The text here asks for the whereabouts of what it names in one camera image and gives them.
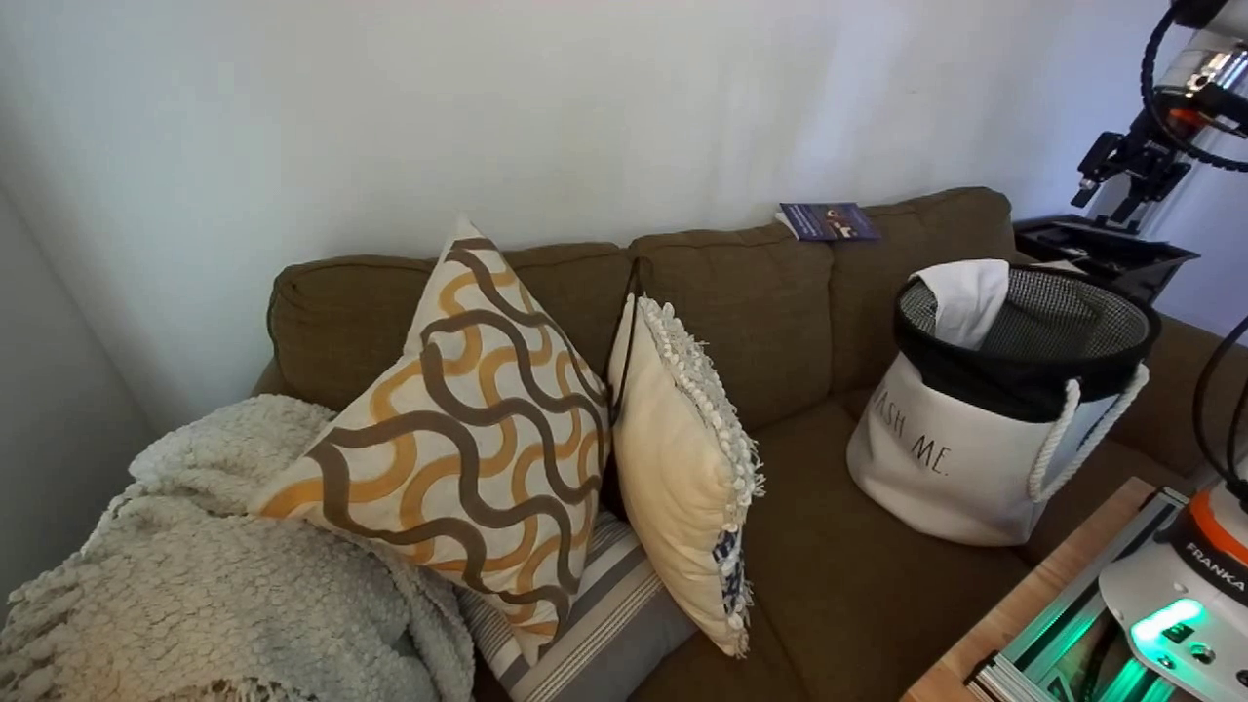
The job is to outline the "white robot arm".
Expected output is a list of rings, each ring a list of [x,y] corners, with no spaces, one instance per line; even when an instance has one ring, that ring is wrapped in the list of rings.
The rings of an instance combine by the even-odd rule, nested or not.
[[[1140,59],[1140,111],[1082,157],[1073,205],[1134,235],[1196,167],[1248,173],[1203,135],[1248,135],[1248,0],[1167,0]]]

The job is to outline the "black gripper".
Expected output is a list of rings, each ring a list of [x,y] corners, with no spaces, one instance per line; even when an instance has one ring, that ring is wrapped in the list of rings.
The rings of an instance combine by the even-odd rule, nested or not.
[[[1140,111],[1126,131],[1101,131],[1078,163],[1073,205],[1096,227],[1134,235],[1143,217],[1186,178],[1186,157]]]

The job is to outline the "white robot base green light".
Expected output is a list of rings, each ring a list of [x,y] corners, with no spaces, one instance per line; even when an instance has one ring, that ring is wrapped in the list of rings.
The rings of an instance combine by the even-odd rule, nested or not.
[[[1217,485],[1101,573],[1132,656],[1193,702],[1248,702],[1248,508]]]

